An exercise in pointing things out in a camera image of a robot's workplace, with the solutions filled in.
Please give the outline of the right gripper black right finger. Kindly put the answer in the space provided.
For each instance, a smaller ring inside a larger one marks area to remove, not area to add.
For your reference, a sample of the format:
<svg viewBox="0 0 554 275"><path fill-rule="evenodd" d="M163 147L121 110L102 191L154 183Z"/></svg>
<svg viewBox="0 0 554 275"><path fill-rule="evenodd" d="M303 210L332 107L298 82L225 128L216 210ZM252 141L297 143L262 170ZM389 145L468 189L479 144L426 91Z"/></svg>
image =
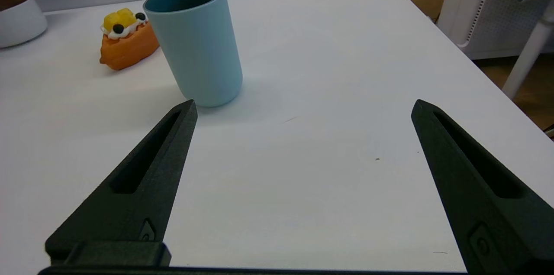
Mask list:
<svg viewBox="0 0 554 275"><path fill-rule="evenodd" d="M439 107L411 119L467 272L551 275L552 206Z"/></svg>

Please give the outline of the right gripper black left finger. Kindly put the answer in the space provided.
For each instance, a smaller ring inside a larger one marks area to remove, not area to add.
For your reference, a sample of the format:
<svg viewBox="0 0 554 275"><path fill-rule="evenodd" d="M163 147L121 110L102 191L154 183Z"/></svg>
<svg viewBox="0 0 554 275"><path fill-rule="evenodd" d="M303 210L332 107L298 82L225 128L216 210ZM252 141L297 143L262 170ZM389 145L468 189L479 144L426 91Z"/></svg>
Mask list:
<svg viewBox="0 0 554 275"><path fill-rule="evenodd" d="M164 235L197 120L173 107L48 237L51 266L168 266Z"/></svg>

